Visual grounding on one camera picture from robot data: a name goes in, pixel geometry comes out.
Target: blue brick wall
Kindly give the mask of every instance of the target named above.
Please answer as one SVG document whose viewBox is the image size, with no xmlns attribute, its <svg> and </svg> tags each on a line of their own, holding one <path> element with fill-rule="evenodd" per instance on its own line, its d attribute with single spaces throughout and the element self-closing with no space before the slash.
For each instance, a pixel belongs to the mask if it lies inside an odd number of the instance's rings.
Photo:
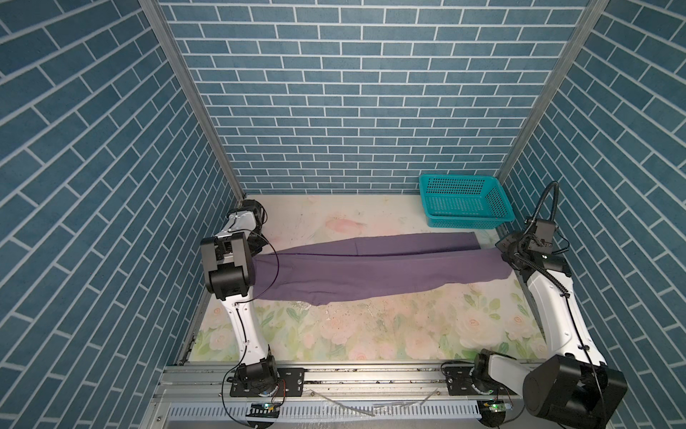
<svg viewBox="0 0 686 429">
<path fill-rule="evenodd" d="M 629 383 L 618 428 L 686 427 L 685 22 L 611 0 L 506 181 L 516 228 L 560 180 L 587 323 Z"/>
<path fill-rule="evenodd" d="M 231 204 L 137 0 L 0 2 L 0 428 L 137 425 Z"/>
<path fill-rule="evenodd" d="M 300 194 L 494 174 L 586 2 L 162 1 L 245 188 Z"/>
</svg>

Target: mounting plate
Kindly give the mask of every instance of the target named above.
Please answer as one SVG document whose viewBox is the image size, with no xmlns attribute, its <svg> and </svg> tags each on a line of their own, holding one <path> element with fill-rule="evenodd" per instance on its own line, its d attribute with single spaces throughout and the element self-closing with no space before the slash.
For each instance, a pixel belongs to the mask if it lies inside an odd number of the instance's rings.
<svg viewBox="0 0 686 429">
<path fill-rule="evenodd" d="M 448 394 L 450 396 L 465 396 L 465 395 L 491 395 L 494 393 L 478 391 L 472 382 L 471 370 L 473 365 L 443 367 L 446 374 L 445 382 L 448 386 Z M 500 386 L 499 393 L 507 396 L 507 390 L 504 386 Z"/>
<path fill-rule="evenodd" d="M 283 397 L 283 381 L 286 381 L 286 396 L 303 396 L 303 384 L 305 382 L 305 368 L 276 368 L 279 372 L 279 383 L 274 392 L 274 397 Z M 244 390 L 239 383 L 231 384 L 231 397 L 261 397 L 250 390 Z"/>
</svg>

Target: purple cloth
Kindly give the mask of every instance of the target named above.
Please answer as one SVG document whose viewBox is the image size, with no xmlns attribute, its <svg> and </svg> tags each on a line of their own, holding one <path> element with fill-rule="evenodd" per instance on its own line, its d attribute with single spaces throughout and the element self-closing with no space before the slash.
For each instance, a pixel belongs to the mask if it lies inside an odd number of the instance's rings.
<svg viewBox="0 0 686 429">
<path fill-rule="evenodd" d="M 274 255 L 258 255 L 255 296 L 274 279 Z M 474 233 L 360 237 L 279 252 L 279 276 L 262 299 L 324 305 L 424 292 L 446 283 L 506 279 L 512 269 Z"/>
</svg>

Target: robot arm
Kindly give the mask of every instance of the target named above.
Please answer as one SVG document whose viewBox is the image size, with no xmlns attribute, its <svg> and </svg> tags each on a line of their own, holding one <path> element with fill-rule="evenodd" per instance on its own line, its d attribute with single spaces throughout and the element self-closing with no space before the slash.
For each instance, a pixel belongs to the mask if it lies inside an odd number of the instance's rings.
<svg viewBox="0 0 686 429">
<path fill-rule="evenodd" d="M 538 214 L 549 191 L 554 202 L 548 220 Z M 496 244 L 503 260 L 522 275 L 539 314 L 548 360 L 529 371 L 509 356 L 487 350 L 477 356 L 473 379 L 486 386 L 503 384 L 520 394 L 529 413 L 578 429 L 607 424 L 627 390 L 620 371 L 607 367 L 579 310 L 571 270 L 553 251 L 558 184 L 548 185 L 525 231 Z"/>
<path fill-rule="evenodd" d="M 205 287 L 222 300 L 233 326 L 241 356 L 235 379 L 244 391 L 269 395 L 278 380 L 276 361 L 259 329 L 252 294 L 252 256 L 265 244 L 259 235 L 263 209 L 258 202 L 245 200 L 227 218 L 217 235 L 200 242 Z"/>
</svg>

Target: plastic basket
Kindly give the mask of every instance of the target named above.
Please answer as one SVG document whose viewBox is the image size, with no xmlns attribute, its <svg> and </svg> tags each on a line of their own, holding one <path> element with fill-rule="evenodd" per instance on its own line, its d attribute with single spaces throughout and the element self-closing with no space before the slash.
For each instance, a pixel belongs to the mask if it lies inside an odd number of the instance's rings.
<svg viewBox="0 0 686 429">
<path fill-rule="evenodd" d="M 433 228 L 493 229 L 515 220 L 503 187 L 492 176 L 422 174 L 419 189 Z"/>
</svg>

